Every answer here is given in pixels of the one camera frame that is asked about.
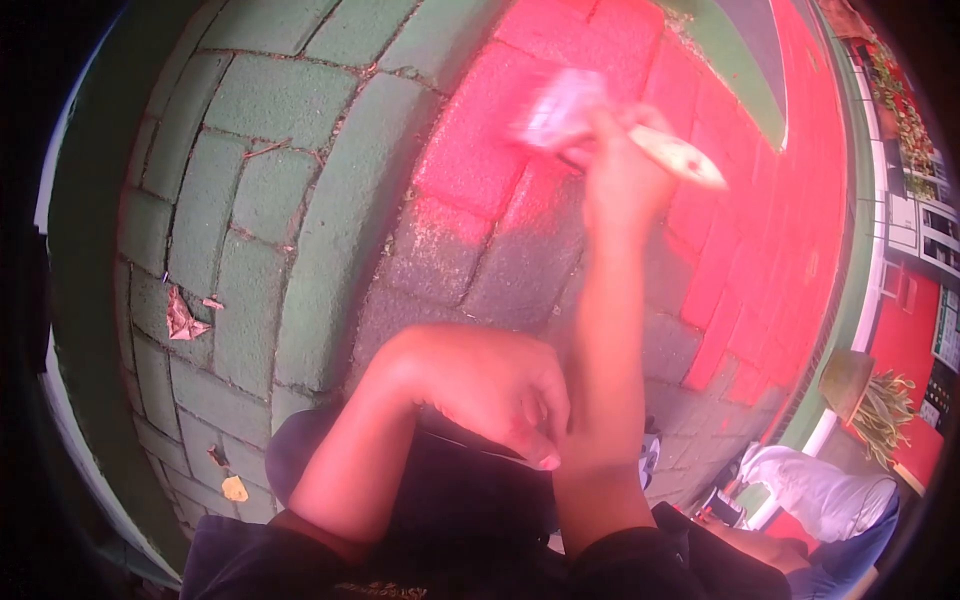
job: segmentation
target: green plant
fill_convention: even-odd
[[[913,381],[894,376],[892,370],[870,378],[866,396],[853,415],[853,428],[867,444],[867,460],[876,458],[883,468],[889,468],[894,462],[891,454],[900,442],[910,445],[900,426],[916,414],[907,397],[907,391],[915,387]]]

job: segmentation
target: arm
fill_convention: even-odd
[[[632,120],[669,132],[655,111]],[[605,111],[587,179],[589,264],[567,366],[570,427],[554,473],[564,548],[576,557],[605,536],[656,527],[640,486],[644,433],[643,249],[675,182]]]

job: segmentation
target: hand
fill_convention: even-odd
[[[530,336],[461,324],[405,329],[380,354],[392,356],[408,396],[534,465],[560,465],[557,443],[570,407],[552,347]],[[546,434],[537,427],[546,421]]]
[[[593,148],[564,151],[567,158],[588,167],[584,221],[590,238],[642,243],[673,197],[677,181],[647,157],[628,132],[636,124],[670,135],[673,130],[656,108],[643,104],[616,115],[595,108],[590,124]]]

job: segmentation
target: red wall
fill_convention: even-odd
[[[881,297],[880,317],[876,324],[870,355],[876,359],[876,372],[903,373],[917,387],[910,392],[913,406],[920,409],[926,384],[933,370],[933,330],[940,301],[940,284],[909,271],[904,276],[917,281],[917,297],[913,314],[903,311],[897,300]],[[919,417],[903,427],[903,435],[911,446],[901,443],[894,459],[903,464],[924,486],[928,485],[940,455],[944,439],[936,429]]]

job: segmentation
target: dry leaf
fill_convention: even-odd
[[[210,325],[193,318],[186,302],[180,296],[180,288],[171,286],[167,302],[167,329],[171,340],[192,340],[210,329]]]
[[[224,484],[221,487],[224,489],[224,497],[227,500],[232,500],[234,502],[246,502],[247,499],[250,498],[250,496],[247,495],[247,488],[236,475],[225,479]]]

